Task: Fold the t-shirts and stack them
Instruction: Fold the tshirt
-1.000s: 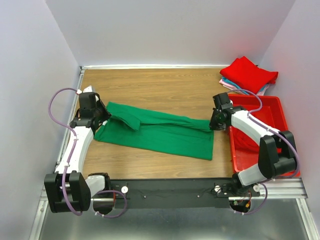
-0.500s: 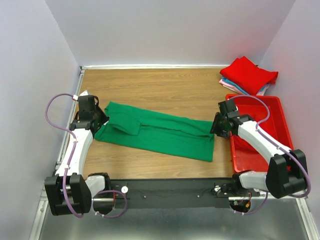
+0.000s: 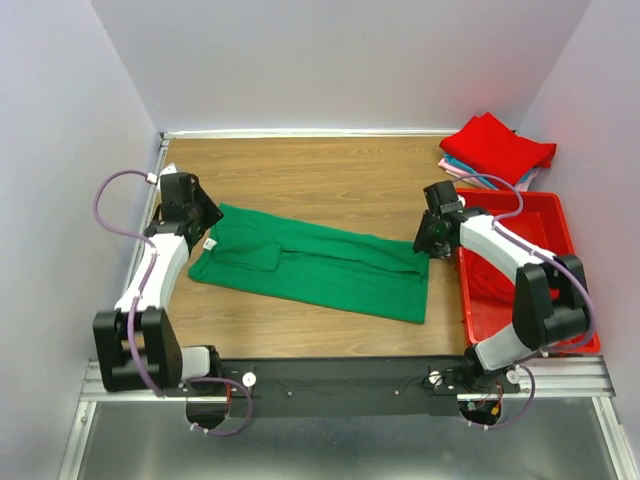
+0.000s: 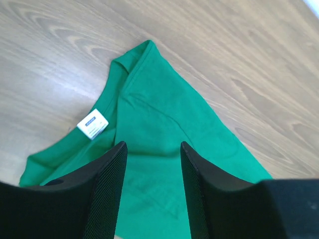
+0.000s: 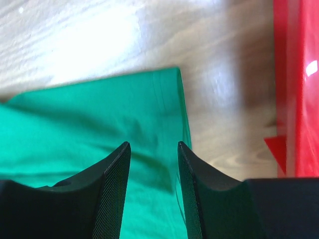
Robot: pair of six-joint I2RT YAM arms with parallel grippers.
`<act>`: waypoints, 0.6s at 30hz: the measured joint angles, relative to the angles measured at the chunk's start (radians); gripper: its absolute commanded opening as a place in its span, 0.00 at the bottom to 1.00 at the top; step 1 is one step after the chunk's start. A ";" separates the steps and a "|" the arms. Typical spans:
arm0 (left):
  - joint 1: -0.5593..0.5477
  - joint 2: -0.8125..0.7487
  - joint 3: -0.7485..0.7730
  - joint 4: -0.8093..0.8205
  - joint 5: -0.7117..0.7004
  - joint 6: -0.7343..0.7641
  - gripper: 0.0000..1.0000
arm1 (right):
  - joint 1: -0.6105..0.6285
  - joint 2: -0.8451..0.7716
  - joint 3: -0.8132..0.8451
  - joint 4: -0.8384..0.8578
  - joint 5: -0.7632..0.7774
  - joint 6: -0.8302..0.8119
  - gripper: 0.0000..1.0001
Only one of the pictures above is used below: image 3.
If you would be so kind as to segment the green t shirt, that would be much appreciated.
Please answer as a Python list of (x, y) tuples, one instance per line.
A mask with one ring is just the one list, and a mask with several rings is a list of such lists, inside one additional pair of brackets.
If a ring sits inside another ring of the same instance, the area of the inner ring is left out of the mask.
[(224, 204), (191, 280), (421, 325), (429, 258), (406, 241)]

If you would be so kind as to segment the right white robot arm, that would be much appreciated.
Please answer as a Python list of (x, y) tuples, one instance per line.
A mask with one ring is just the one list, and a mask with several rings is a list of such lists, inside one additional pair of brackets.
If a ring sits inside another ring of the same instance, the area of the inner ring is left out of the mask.
[(447, 259), (464, 248), (490, 263), (515, 288), (511, 323), (464, 353), (459, 371), (467, 389), (485, 390), (496, 380), (496, 371), (543, 351), (556, 351), (560, 342), (591, 340), (596, 333), (595, 308), (581, 260), (543, 249), (502, 224), (523, 211), (521, 192), (513, 191), (516, 209), (497, 216), (467, 205), (451, 180), (429, 185), (423, 193), (427, 208), (413, 251)]

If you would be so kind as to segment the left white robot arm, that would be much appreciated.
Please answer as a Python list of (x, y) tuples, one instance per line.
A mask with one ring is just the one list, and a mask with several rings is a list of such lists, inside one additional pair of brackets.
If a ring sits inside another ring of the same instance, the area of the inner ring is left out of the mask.
[(215, 349), (180, 347), (168, 307), (193, 248), (223, 213), (194, 174), (170, 165), (141, 176), (160, 202), (143, 232), (131, 235), (143, 244), (132, 280), (115, 306), (93, 320), (102, 383), (109, 392), (148, 389), (162, 397), (188, 382), (209, 395), (222, 380)]

